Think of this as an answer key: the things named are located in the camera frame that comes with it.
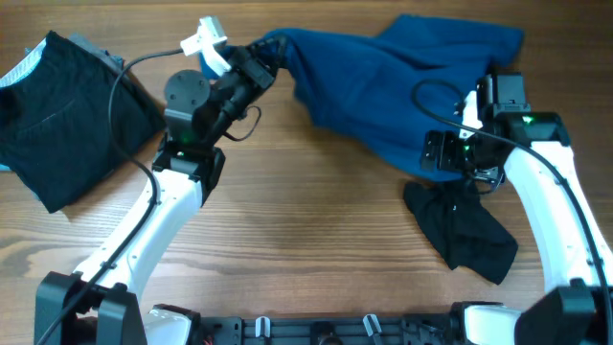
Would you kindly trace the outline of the blue polo shirt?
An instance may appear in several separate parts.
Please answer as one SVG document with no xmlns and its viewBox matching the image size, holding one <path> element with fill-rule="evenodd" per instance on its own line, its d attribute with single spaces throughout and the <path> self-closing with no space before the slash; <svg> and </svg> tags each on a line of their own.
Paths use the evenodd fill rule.
<svg viewBox="0 0 613 345">
<path fill-rule="evenodd" d="M 381 34 L 334 34 L 277 29 L 259 42 L 284 37 L 283 66 L 294 95 L 312 123 L 359 140 L 392 166 L 434 182 L 460 174 L 420 165 L 426 134 L 448 127 L 411 101 L 419 81 L 420 103 L 455 120 L 455 105 L 494 66 L 510 65 L 522 30 L 490 23 L 403 14 Z"/>
</svg>

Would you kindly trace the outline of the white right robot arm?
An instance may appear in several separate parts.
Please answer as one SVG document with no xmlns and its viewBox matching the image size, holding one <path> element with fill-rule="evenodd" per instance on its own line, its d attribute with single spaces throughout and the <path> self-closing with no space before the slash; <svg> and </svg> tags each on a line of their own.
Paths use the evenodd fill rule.
<svg viewBox="0 0 613 345">
<path fill-rule="evenodd" d="M 450 317 L 462 344 L 609 344 L 612 251 L 576 174 L 570 138 L 552 112 L 501 112 L 460 123 L 451 162 L 498 167 L 521 199 L 543 266 L 545 295 L 529 309 L 464 303 Z"/>
</svg>

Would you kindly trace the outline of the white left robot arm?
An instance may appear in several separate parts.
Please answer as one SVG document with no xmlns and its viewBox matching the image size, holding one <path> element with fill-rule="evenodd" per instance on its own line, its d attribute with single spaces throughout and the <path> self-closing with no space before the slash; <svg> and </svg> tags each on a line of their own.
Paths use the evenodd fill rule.
<svg viewBox="0 0 613 345">
<path fill-rule="evenodd" d="M 140 299 L 178 231 L 204 205 L 225 164 L 216 142 L 230 135 L 284 68 L 284 36 L 264 38 L 223 57 L 215 43 L 201 52 L 217 75 L 195 70 L 165 86 L 165 136 L 148 186 L 107 240 L 69 275 L 49 273 L 36 293 L 37 344 L 199 344 L 199 313 Z"/>
</svg>

